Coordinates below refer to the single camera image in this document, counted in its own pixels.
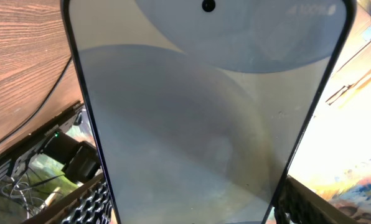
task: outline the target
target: phone bezel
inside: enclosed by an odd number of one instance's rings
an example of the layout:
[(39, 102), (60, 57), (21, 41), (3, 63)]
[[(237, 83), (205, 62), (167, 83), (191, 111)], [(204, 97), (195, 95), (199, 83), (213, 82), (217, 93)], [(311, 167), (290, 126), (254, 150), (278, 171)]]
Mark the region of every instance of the phone bezel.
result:
[[(109, 173), (108, 173), (108, 169), (106, 168), (106, 164), (105, 164), (104, 153), (102, 151), (101, 144), (100, 144), (100, 138), (99, 138), (98, 132), (97, 132), (97, 127), (96, 127), (96, 122), (95, 122), (94, 115), (93, 115), (92, 106), (90, 104), (90, 99), (89, 99), (89, 95), (88, 95), (87, 88), (86, 88), (86, 81), (84, 79), (83, 71), (82, 71), (82, 68), (81, 68), (81, 65), (80, 65), (80, 59), (79, 59), (79, 54), (78, 54), (78, 50), (77, 50), (77, 46), (76, 46), (76, 42), (75, 42), (75, 37), (73, 35), (72, 25), (70, 23), (70, 15), (69, 15), (70, 1), (71, 0), (61, 0), (61, 14), (62, 14), (62, 19), (63, 19), (63, 24), (64, 24), (65, 31), (66, 31), (66, 34), (67, 34), (69, 47), (70, 47), (70, 50), (71, 50), (71, 53), (72, 53), (73, 64), (74, 64), (76, 72), (77, 72), (77, 76), (78, 76), (80, 88), (81, 88), (81, 91), (82, 91), (83, 99), (84, 99), (84, 102), (85, 102), (85, 106), (86, 106), (86, 109), (88, 111), (88, 118), (90, 120), (93, 135), (94, 135), (94, 138), (95, 138), (95, 141), (96, 141), (96, 148), (97, 148), (97, 151), (100, 155), (100, 160), (101, 160), (101, 166), (102, 166), (102, 169), (103, 169), (103, 173), (104, 173), (105, 178), (107, 180), (107, 184), (108, 184), (108, 188), (109, 188), (110, 192), (113, 192), (112, 191), (112, 186), (110, 184), (110, 176), (109, 176)], [(291, 151), (291, 155), (288, 158), (288, 161), (285, 165), (285, 168), (284, 168), (284, 171), (281, 175), (281, 178), (279, 179), (276, 190), (273, 194), (273, 197), (271, 198), (271, 202), (270, 202), (270, 204), (267, 208), (265, 216), (263, 217), (262, 223), (266, 223), (267, 218), (270, 214), (270, 211), (273, 207), (273, 202), (279, 197), (279, 193), (281, 192), (281, 189), (283, 188), (284, 181), (285, 181), (285, 179), (288, 175), (289, 166), (292, 163), (293, 157), (294, 157), (294, 155), (295, 155), (295, 153), (296, 153), (296, 151), (299, 147), (299, 144), (300, 144), (300, 142), (303, 138), (303, 135), (306, 131), (306, 128), (307, 128), (307, 126), (308, 126), (308, 124), (309, 124), (309, 122), (310, 122), (310, 120), (313, 116), (314, 110), (316, 109), (316, 106), (317, 106), (318, 101), (321, 97), (322, 91), (324, 90), (324, 87), (325, 87), (325, 85), (326, 85), (326, 83), (327, 83), (327, 81), (328, 81), (328, 79), (329, 79), (329, 77), (332, 73), (332, 70), (333, 70), (333, 68), (334, 68), (334, 66), (337, 62), (337, 59), (340, 55), (340, 52), (341, 52), (341, 50), (342, 50), (342, 48), (343, 48), (343, 46), (346, 42), (347, 36), (348, 36), (348, 34), (351, 30), (351, 27), (352, 27), (352, 24), (353, 24), (353, 21), (354, 21), (354, 17), (355, 17), (355, 12), (356, 12), (356, 3), (355, 3), (354, 0), (342, 0), (342, 2), (344, 3), (345, 9), (346, 9), (345, 24), (343, 26), (342, 32), (340, 33), (339, 39), (336, 43), (335, 49), (334, 49), (334, 51), (331, 55), (329, 63), (326, 67), (324, 75), (323, 75), (323, 77), (320, 81), (317, 92), (316, 92), (316, 94), (313, 98), (313, 101), (312, 101), (311, 105), (310, 105), (310, 108), (309, 108), (309, 111), (306, 115), (306, 118), (304, 119), (301, 130), (298, 134), (296, 142), (295, 142), (295, 144), (293, 146), (293, 149)], [(116, 202), (115, 202), (115, 196), (113, 194), (111, 194), (111, 197), (112, 197), (112, 201), (113, 201), (113, 207), (114, 207), (114, 211), (115, 211), (116, 220), (119, 224), (121, 224), (118, 207), (116, 206)]]

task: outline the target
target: wooden table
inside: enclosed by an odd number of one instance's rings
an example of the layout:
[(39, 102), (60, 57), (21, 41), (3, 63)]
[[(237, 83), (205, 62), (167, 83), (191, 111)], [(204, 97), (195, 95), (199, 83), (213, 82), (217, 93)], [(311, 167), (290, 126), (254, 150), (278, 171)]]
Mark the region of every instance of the wooden table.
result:
[[(0, 0), (0, 139), (39, 107), (69, 58), (59, 0)], [(81, 99), (71, 65), (40, 113), (0, 153)]]

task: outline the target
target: smartphone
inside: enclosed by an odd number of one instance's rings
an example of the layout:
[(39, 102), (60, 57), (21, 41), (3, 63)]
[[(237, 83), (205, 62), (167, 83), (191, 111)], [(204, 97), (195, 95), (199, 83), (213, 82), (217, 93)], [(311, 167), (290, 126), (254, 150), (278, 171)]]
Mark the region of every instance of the smartphone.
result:
[(118, 221), (264, 223), (354, 11), (346, 0), (63, 0)]

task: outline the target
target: phone screen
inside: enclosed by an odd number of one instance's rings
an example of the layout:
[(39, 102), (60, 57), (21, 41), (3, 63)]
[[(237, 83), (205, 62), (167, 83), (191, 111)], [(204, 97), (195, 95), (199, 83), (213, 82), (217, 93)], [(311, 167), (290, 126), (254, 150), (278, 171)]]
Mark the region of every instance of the phone screen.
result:
[(345, 26), (341, 0), (70, 0), (122, 224), (265, 219)]

